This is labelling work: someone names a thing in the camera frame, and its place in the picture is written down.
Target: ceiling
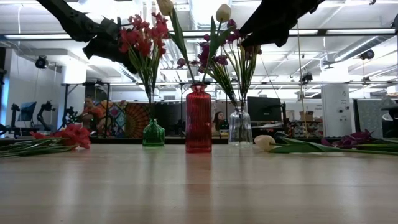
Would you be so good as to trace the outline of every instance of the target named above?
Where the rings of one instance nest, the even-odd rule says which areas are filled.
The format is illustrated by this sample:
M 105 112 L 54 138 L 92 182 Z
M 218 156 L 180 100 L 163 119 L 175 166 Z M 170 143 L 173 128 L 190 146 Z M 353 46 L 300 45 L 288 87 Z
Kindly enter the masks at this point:
M 24 1 L 28 4 L 18 4 L 15 1 L 0 1 L 0 34 L 33 34 L 33 33 L 63 33 L 61 25 L 49 12 L 35 1 Z M 113 1 L 101 0 L 101 4 L 95 4 L 93 0 L 88 0 L 90 4 L 80 4 L 77 1 L 68 1 L 69 5 L 81 12 L 90 12 L 88 14 L 96 22 L 102 20 L 102 16 L 116 18 L 122 17 L 124 22 L 131 14 L 145 13 L 148 5 L 149 10 L 156 11 L 155 2 L 151 0 L 138 1 Z M 201 18 L 201 14 L 195 11 L 206 11 L 212 14 L 216 11 L 217 5 L 221 3 L 231 3 L 232 18 L 241 27 L 249 16 L 256 10 L 260 1 L 258 0 L 174 0 L 177 8 L 178 17 L 182 23 L 183 30 L 199 29 L 195 21 L 206 21 Z M 375 5 L 369 5 L 368 0 L 347 0 L 334 1 L 326 0 L 320 5 L 313 14 L 306 14 L 299 20 L 300 29 L 357 29 L 357 28 L 381 28 L 389 27 L 392 20 L 398 12 L 398 1 L 378 0 Z M 369 75 L 371 80 L 394 80 L 397 76 L 397 39 L 391 37 L 385 42 L 372 47 L 375 57 L 372 60 L 349 58 L 341 63 L 334 63 L 331 70 L 325 70 L 326 65 L 323 61 L 330 61 L 334 54 L 340 53 L 348 47 L 368 41 L 373 37 L 301 37 L 300 45 L 297 37 L 290 37 L 283 47 L 276 45 L 263 45 L 263 54 L 258 58 L 254 82 L 267 82 L 268 76 L 275 82 L 286 82 L 290 80 L 299 81 L 300 67 L 302 72 L 311 72 L 314 80 L 344 80 L 362 79 L 364 75 Z M 198 53 L 196 39 L 185 39 L 190 58 L 195 58 Z M 11 47 L 15 47 L 17 42 L 7 42 Z M 73 40 L 56 41 L 23 41 L 20 42 L 20 49 L 26 57 L 35 58 L 38 52 L 42 54 L 44 50 L 53 50 L 52 52 L 65 52 L 59 49 L 67 50 L 67 57 L 64 53 L 54 53 L 49 58 L 50 62 L 58 64 L 65 63 L 65 60 L 79 60 L 88 67 L 88 77 L 98 77 L 109 82 L 121 82 L 122 75 L 114 63 L 99 57 L 93 57 L 88 60 L 84 55 L 82 48 L 86 43 L 75 42 Z M 160 82 L 179 82 L 188 81 L 186 70 L 177 70 L 175 61 L 179 58 L 179 53 L 173 43 L 168 46 L 167 58 L 161 63 L 160 69 L 163 76 Z M 256 88 L 266 88 L 266 86 L 253 85 Z M 379 91 L 382 86 L 375 86 L 372 91 Z

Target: person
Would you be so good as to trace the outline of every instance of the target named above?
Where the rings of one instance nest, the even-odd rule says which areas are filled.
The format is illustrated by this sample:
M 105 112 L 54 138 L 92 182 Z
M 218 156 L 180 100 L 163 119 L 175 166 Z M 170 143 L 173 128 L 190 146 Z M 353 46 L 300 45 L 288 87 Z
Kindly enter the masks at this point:
M 212 135 L 220 135 L 220 124 L 224 122 L 224 114 L 219 111 L 214 114 L 213 125 L 211 126 Z
M 78 119 L 83 123 L 83 127 L 90 131 L 97 131 L 100 133 L 103 126 L 101 122 L 103 117 L 104 113 L 94 105 L 92 97 L 86 96 L 85 109 L 78 117 Z

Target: table surface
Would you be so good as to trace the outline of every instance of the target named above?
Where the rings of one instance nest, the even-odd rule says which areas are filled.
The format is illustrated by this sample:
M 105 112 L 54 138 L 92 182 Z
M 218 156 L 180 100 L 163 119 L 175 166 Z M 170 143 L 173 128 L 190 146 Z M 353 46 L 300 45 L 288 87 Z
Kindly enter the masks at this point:
M 0 160 L 0 223 L 398 223 L 398 157 L 92 145 Z

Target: red vase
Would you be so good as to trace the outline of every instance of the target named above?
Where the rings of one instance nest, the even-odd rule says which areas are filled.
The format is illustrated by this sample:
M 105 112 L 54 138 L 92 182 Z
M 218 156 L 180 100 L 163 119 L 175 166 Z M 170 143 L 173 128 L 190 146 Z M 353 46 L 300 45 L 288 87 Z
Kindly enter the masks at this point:
M 187 153 L 211 152 L 211 95 L 206 85 L 193 84 L 187 95 Z

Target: computer monitor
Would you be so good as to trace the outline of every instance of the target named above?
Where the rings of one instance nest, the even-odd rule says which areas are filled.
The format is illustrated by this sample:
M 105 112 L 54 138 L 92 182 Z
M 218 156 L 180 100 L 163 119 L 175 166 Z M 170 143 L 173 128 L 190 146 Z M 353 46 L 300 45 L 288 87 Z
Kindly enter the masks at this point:
M 248 97 L 248 113 L 250 120 L 282 121 L 282 110 L 279 98 Z
M 32 121 L 35 107 L 36 102 L 21 104 L 21 112 L 19 113 L 18 121 Z

